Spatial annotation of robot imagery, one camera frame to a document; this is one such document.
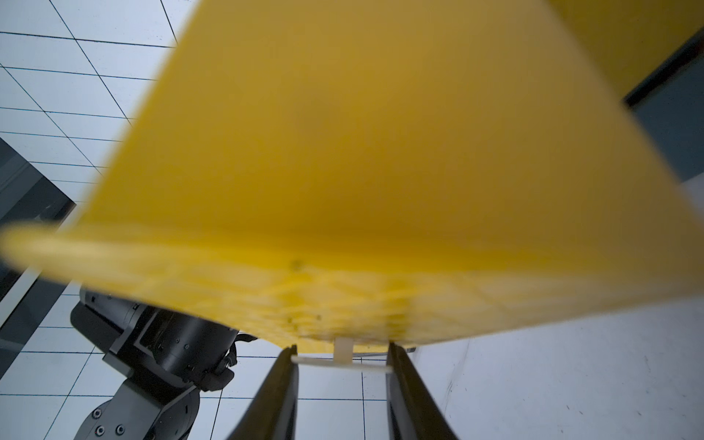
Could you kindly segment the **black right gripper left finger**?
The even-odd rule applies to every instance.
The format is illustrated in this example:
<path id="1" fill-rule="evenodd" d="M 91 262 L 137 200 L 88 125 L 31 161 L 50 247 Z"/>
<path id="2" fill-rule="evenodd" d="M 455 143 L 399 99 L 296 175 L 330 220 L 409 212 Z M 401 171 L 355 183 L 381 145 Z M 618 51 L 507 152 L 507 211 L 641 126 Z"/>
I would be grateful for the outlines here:
<path id="1" fill-rule="evenodd" d="M 284 348 L 242 416 L 230 440 L 294 440 L 298 409 L 297 346 Z"/>

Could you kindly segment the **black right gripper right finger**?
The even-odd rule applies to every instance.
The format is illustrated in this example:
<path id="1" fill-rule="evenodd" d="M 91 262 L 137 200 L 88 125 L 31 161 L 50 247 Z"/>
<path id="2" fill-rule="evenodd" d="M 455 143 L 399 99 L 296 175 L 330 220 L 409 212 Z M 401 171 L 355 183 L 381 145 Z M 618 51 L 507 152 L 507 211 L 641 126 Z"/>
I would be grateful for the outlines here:
<path id="1" fill-rule="evenodd" d="M 458 440 L 406 350 L 390 343 L 386 365 L 390 439 Z"/>

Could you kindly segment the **teal drawer cabinet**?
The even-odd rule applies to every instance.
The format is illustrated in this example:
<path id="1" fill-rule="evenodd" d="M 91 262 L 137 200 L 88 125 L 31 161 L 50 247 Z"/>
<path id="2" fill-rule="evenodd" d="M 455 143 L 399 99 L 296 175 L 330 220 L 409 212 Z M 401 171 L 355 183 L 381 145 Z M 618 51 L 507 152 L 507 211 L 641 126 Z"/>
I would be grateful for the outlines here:
<path id="1" fill-rule="evenodd" d="M 703 172 L 703 31 L 660 64 L 623 102 L 682 182 Z"/>

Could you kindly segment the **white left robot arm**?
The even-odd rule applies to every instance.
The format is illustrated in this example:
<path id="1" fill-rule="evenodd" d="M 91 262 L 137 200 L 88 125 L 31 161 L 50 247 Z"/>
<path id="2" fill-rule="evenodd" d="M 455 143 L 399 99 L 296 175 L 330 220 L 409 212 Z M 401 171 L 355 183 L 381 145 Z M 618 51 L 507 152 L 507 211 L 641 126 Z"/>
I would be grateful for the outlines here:
<path id="1" fill-rule="evenodd" d="M 82 289 L 71 325 L 125 376 L 84 419 L 79 439 L 186 439 L 202 392 L 232 379 L 238 343 L 253 335 L 198 317 Z"/>

